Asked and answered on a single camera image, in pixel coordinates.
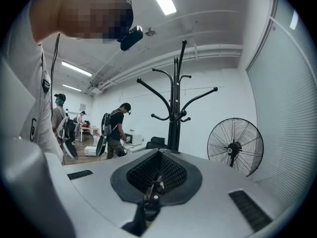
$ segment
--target vent slot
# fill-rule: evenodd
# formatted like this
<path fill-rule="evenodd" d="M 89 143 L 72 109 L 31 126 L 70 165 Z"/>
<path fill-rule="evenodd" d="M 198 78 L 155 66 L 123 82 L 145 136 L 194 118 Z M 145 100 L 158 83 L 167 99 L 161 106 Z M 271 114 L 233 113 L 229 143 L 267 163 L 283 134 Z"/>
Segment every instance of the vent slot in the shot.
<path fill-rule="evenodd" d="M 229 196 L 254 232 L 271 223 L 272 219 L 244 191 L 234 191 Z"/>
<path fill-rule="evenodd" d="M 67 176 L 70 180 L 74 180 L 74 179 L 86 177 L 86 176 L 89 176 L 92 174 L 93 174 L 93 172 L 91 170 L 84 170 L 84 171 L 68 174 Z"/>

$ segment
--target cable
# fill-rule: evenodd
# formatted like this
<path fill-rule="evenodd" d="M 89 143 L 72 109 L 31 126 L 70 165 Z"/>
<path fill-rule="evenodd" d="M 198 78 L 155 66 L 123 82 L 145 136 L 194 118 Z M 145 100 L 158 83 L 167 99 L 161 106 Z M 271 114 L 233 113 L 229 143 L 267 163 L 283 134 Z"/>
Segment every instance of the cable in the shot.
<path fill-rule="evenodd" d="M 60 34 L 58 34 L 56 38 L 52 67 L 51 67 L 51 112 L 52 112 L 52 115 L 53 115 L 53 76 L 54 76 L 55 61 L 56 61 L 57 52 L 58 52 L 59 37 L 60 37 Z"/>

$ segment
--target fan grille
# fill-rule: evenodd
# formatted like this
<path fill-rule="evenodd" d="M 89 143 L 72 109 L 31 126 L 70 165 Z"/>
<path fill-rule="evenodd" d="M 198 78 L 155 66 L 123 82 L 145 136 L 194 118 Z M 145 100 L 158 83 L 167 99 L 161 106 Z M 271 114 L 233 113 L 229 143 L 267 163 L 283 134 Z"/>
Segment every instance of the fan grille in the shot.
<path fill-rule="evenodd" d="M 220 122 L 209 136 L 208 158 L 230 165 L 231 150 L 228 149 L 234 147 L 241 149 L 236 155 L 232 155 L 234 156 L 232 167 L 249 176 L 258 168 L 263 157 L 264 145 L 260 132 L 252 123 L 244 119 L 230 118 Z"/>

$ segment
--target person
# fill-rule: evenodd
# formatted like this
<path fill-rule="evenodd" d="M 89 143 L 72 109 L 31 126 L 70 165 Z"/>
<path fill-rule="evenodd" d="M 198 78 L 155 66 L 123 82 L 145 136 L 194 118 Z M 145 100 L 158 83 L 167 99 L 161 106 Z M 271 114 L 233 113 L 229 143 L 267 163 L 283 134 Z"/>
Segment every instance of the person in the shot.
<path fill-rule="evenodd" d="M 63 109 L 63 105 L 66 101 L 66 96 L 62 93 L 55 94 L 54 96 L 56 97 L 56 100 L 55 100 L 56 108 L 53 109 L 53 113 L 52 113 L 52 128 L 53 128 L 54 135 L 58 141 L 58 144 L 60 148 L 62 149 L 63 141 L 57 135 L 57 129 L 58 129 L 58 126 L 60 125 L 60 122 L 66 117 L 66 111 Z"/>
<path fill-rule="evenodd" d="M 30 0 L 9 29 L 0 50 L 35 103 L 20 136 L 54 153 L 63 152 L 51 123 L 51 79 L 46 71 L 42 41 L 62 33 L 74 39 L 122 39 L 133 23 L 131 0 Z"/>
<path fill-rule="evenodd" d="M 114 155 L 118 157 L 126 155 L 124 148 L 121 145 L 120 138 L 127 141 L 127 138 L 122 129 L 124 114 L 131 110 L 129 103 L 123 103 L 118 109 L 112 111 L 110 114 L 110 125 L 112 128 L 111 134 L 107 137 L 107 160 L 112 159 Z"/>
<path fill-rule="evenodd" d="M 83 123 L 83 116 L 85 114 L 86 114 L 85 111 L 83 111 L 76 117 L 75 140 L 79 139 L 79 130 L 80 130 L 80 126 L 84 124 Z"/>

